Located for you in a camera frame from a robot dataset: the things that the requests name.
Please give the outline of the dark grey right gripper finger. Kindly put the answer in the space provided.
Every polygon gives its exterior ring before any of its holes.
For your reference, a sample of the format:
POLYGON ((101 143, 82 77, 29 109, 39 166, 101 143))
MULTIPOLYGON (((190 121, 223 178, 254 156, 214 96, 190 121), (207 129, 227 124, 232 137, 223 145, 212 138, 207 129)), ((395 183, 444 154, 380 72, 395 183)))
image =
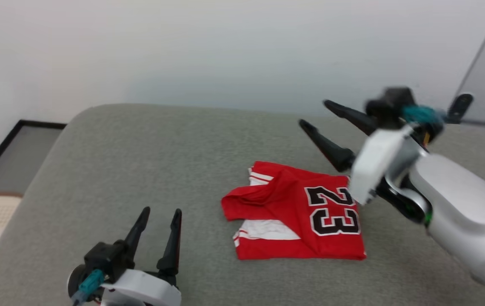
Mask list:
POLYGON ((377 129, 375 121, 363 112, 353 110, 329 99, 325 99, 323 105, 338 118, 347 120, 367 136, 370 136, 377 129))
POLYGON ((323 136, 318 128, 309 122, 300 119, 298 123, 322 155, 325 156, 328 162, 330 162, 338 172, 346 172, 352 167, 356 158, 356 155, 352 150, 336 145, 334 142, 323 136))

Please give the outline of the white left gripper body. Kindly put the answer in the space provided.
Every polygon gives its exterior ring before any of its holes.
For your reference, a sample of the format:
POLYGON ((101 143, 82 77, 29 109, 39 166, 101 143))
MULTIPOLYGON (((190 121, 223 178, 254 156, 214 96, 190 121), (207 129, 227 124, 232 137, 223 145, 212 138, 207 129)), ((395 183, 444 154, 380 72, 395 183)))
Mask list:
POLYGON ((116 283, 103 283, 100 306, 180 306, 182 294, 165 280, 128 269, 116 283))

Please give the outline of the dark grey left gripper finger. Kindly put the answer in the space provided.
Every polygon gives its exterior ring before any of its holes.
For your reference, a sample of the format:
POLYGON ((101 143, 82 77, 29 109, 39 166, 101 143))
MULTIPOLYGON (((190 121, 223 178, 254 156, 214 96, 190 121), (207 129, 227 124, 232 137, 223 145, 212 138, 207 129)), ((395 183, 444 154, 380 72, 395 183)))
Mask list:
POLYGON ((139 217, 135 221, 134 226, 129 231, 125 238, 126 243, 126 257, 130 260, 134 260, 137 247, 141 238, 142 232, 146 229, 147 222, 150 215, 150 207, 144 207, 139 217))
POLYGON ((158 277, 172 286, 177 285, 176 276, 180 267, 180 240, 182 234, 182 211, 176 209, 170 228, 170 234, 163 257, 157 262, 158 277))

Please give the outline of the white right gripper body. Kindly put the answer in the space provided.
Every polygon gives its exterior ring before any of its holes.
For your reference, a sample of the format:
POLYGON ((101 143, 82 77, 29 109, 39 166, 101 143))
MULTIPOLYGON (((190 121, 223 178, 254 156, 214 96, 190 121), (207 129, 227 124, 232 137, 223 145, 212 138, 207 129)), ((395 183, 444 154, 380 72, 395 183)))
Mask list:
POLYGON ((422 156, 422 147, 412 138, 414 125, 400 130, 378 129, 365 141, 351 167, 349 193, 361 205, 378 196, 379 184, 385 179, 386 190, 417 205, 421 196, 394 183, 422 156))

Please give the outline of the red white basketball jersey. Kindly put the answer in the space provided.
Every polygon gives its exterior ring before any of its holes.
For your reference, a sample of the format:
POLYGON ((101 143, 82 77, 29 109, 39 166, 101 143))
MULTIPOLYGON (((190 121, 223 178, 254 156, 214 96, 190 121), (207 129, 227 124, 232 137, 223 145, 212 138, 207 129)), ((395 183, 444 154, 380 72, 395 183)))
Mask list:
POLYGON ((242 220, 233 237, 240 260, 367 257, 347 176, 257 161, 249 182, 221 200, 228 221, 242 220))

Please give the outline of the black baseboard strip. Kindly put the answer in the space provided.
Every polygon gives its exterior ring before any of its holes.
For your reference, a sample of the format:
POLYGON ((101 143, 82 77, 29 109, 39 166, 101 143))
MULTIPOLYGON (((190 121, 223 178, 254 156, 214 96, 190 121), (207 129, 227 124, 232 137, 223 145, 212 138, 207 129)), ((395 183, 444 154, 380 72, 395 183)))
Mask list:
POLYGON ((19 132, 23 127, 32 127, 32 128, 44 128, 44 129, 54 129, 54 130, 63 130, 67 126, 66 123, 58 123, 58 122, 40 122, 40 121, 32 121, 32 120, 19 120, 17 124, 12 128, 6 138, 0 144, 0 158, 4 154, 5 150, 11 145, 11 142, 17 137, 19 132))

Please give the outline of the black metal door bracket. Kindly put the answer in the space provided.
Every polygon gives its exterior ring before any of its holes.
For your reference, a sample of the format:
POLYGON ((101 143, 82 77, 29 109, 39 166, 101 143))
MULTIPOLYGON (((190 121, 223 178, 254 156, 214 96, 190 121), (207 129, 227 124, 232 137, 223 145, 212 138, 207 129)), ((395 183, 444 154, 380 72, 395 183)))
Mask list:
POLYGON ((458 95, 449 107, 447 116, 445 117, 445 123, 460 124, 473 101, 474 96, 471 93, 458 95))

